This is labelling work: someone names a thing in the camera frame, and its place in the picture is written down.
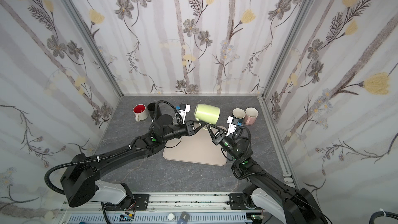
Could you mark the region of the black mug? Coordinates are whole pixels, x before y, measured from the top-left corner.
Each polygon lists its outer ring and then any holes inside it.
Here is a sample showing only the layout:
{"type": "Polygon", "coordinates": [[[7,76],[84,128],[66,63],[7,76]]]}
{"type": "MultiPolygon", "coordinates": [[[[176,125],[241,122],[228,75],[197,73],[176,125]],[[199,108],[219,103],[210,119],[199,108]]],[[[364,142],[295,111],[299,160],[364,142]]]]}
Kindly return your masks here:
{"type": "Polygon", "coordinates": [[[156,102],[152,102],[147,105],[147,110],[152,120],[155,120],[156,118],[159,118],[162,115],[160,108],[159,107],[156,108],[155,105],[156,102]]]}

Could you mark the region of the white mug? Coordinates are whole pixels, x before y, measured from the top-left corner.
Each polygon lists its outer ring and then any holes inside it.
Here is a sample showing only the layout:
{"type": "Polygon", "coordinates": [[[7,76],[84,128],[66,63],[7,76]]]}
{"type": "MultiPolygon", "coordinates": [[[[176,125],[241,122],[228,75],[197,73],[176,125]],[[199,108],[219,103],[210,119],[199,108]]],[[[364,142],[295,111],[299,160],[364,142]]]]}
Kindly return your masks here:
{"type": "Polygon", "coordinates": [[[149,112],[144,104],[138,104],[134,106],[133,113],[135,115],[136,122],[146,120],[149,116],[149,112]]]}

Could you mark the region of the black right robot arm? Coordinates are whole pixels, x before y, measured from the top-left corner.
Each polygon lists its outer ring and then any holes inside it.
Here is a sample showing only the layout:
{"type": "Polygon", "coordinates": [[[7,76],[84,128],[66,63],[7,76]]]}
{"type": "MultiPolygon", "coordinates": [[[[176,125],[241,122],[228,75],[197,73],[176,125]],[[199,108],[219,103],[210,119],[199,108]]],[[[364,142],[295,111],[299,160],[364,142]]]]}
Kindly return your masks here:
{"type": "Polygon", "coordinates": [[[312,193],[288,186],[267,173],[253,158],[252,138],[247,127],[237,127],[227,134],[213,124],[206,125],[214,144],[220,145],[233,159],[231,170],[238,180],[247,179],[251,186],[246,195],[253,205],[262,208],[284,224],[330,224],[312,193]]]}

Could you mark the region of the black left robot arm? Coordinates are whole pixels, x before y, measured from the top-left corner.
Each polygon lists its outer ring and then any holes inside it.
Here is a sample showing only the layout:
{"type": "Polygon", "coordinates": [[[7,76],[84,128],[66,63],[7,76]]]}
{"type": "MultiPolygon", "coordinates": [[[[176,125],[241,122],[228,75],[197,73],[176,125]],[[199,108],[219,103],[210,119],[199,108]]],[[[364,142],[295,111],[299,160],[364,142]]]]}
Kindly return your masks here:
{"type": "Polygon", "coordinates": [[[101,178],[132,161],[162,151],[167,141],[195,135],[207,124],[198,117],[183,120],[178,110],[174,112],[176,123],[170,115],[154,115],[148,132],[135,137],[127,146],[91,157],[76,155],[71,162],[49,169],[44,176],[46,185],[66,196],[70,207],[79,207],[91,201],[109,203],[117,209],[130,207],[135,200],[127,184],[107,183],[101,178]]]}

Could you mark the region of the dark green mug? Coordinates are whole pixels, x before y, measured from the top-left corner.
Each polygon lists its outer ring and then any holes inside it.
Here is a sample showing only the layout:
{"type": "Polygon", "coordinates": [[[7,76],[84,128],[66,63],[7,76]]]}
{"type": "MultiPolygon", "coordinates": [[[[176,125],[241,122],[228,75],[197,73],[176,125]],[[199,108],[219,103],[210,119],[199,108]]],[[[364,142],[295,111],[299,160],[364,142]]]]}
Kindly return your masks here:
{"type": "Polygon", "coordinates": [[[246,113],[243,109],[241,108],[235,108],[232,112],[233,117],[236,119],[244,119],[246,116],[246,113]]]}

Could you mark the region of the pink mug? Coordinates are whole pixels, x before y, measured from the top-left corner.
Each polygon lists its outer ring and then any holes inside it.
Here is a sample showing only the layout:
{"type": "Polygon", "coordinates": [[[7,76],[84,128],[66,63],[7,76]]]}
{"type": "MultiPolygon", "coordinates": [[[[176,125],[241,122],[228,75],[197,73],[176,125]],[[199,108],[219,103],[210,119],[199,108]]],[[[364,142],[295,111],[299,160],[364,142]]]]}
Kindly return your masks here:
{"type": "Polygon", "coordinates": [[[253,125],[255,121],[257,120],[259,115],[259,112],[256,108],[254,107],[249,107],[245,110],[245,118],[244,118],[244,124],[245,125],[253,125]]]}

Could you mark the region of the light green mug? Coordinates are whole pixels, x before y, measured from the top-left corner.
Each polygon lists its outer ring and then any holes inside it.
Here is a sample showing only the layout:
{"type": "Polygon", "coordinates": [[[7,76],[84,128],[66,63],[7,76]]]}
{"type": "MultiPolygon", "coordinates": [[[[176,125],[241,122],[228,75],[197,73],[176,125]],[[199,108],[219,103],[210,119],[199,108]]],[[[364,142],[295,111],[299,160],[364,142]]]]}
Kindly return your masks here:
{"type": "Polygon", "coordinates": [[[220,116],[220,108],[198,104],[195,108],[194,117],[197,121],[204,121],[210,124],[216,124],[220,116]]]}

